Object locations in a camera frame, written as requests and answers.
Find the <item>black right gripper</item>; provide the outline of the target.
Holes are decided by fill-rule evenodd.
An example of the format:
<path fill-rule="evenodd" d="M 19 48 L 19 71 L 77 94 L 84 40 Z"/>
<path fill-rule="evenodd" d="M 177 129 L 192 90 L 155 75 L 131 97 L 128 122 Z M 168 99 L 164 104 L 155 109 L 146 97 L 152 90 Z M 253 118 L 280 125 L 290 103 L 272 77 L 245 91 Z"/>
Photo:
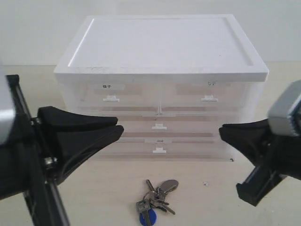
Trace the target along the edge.
<path fill-rule="evenodd" d="M 286 177 L 300 180 L 301 136 L 276 135 L 267 119 L 223 124 L 219 135 L 254 165 L 245 181 L 236 185 L 241 200 L 257 206 Z"/>

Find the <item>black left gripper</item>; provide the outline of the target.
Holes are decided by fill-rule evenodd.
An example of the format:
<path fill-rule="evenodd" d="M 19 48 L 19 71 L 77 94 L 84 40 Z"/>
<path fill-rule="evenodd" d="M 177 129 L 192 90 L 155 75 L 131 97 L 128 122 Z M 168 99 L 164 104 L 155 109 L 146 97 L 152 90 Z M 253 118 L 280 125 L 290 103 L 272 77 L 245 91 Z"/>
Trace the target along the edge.
<path fill-rule="evenodd" d="M 23 194 L 35 226 L 68 226 L 61 196 L 61 184 L 80 165 L 116 142 L 124 132 L 116 117 L 75 114 L 53 106 L 38 109 L 37 117 L 47 141 L 56 141 L 62 159 L 55 182 L 47 170 L 56 159 L 40 156 L 41 134 L 32 118 L 19 84 L 19 75 L 7 75 L 16 117 L 6 143 L 0 145 L 0 198 Z"/>

